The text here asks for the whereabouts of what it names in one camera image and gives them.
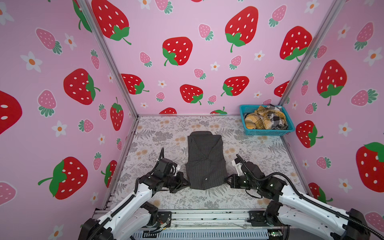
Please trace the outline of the dark grey striped shirt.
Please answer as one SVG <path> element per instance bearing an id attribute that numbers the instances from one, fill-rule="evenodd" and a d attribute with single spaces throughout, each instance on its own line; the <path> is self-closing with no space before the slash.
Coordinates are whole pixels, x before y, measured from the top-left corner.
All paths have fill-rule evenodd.
<path id="1" fill-rule="evenodd" d="M 190 188 L 207 190 L 221 186 L 228 177 L 220 135 L 196 131 L 188 136 L 186 171 Z"/>

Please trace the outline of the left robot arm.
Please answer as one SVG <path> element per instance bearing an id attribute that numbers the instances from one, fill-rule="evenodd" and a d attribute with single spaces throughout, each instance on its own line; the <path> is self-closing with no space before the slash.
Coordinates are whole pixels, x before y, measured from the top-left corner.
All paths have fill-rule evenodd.
<path id="1" fill-rule="evenodd" d="M 159 159 L 149 173 L 136 179 L 128 197 L 99 219 L 87 220 L 79 239 L 127 240 L 140 228 L 156 224 L 158 208 L 149 203 L 156 193 L 165 190 L 175 194 L 190 185 L 176 163 Z"/>

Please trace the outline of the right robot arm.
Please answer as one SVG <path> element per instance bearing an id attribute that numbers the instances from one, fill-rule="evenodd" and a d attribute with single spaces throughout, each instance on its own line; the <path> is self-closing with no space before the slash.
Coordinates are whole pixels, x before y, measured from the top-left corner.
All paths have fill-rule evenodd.
<path id="1" fill-rule="evenodd" d="M 307 196 L 284 174 L 265 176 L 257 165 L 240 156 L 232 165 L 237 173 L 226 179 L 231 188 L 255 190 L 259 197 L 270 200 L 264 212 L 267 224 L 299 228 L 325 240 L 370 239 L 372 231 L 361 212 L 338 209 Z"/>

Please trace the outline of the yellow plaid shirt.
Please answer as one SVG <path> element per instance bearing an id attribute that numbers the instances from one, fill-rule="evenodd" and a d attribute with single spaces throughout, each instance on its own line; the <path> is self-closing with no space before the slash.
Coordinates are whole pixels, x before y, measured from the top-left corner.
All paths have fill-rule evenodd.
<path id="1" fill-rule="evenodd" d="M 247 114 L 245 126 L 249 130 L 286 130 L 289 127 L 282 107 L 273 105 L 259 106 L 254 112 Z"/>

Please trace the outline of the teal plastic basket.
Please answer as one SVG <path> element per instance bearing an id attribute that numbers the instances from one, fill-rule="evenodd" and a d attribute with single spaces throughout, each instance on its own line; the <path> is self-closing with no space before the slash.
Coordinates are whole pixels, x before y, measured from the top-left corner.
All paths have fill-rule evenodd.
<path id="1" fill-rule="evenodd" d="M 287 111 L 275 105 L 241 105 L 240 113 L 248 136 L 283 136 L 295 130 Z"/>

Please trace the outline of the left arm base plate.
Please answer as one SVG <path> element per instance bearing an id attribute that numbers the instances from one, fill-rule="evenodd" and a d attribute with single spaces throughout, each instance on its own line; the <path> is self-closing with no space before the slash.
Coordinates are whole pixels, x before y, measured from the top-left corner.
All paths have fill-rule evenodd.
<path id="1" fill-rule="evenodd" d="M 168 228 L 171 226 L 171 222 L 172 222 L 172 212 L 160 211 L 160 212 L 156 212 L 156 213 L 151 214 L 150 221 L 146 225 L 146 227 L 148 227 L 148 228 L 161 228 L 161 226 L 165 224 L 165 226 L 163 226 L 163 228 Z"/>

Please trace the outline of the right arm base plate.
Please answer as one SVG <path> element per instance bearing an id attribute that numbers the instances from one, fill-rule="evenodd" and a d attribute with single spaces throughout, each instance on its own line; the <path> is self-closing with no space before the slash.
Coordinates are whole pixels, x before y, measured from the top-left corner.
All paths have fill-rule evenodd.
<path id="1" fill-rule="evenodd" d="M 281 227 L 278 214 L 269 211 L 249 211 L 247 222 L 253 227 Z"/>

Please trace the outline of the aluminium rail frame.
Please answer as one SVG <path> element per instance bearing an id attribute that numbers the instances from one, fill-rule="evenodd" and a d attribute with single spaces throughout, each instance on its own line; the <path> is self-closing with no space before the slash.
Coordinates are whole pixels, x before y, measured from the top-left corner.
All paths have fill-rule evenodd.
<path id="1" fill-rule="evenodd" d="M 249 211 L 179 211 L 172 212 L 168 228 L 140 228 L 128 240 L 313 240 L 316 235 L 287 225 L 253 227 L 247 222 Z"/>

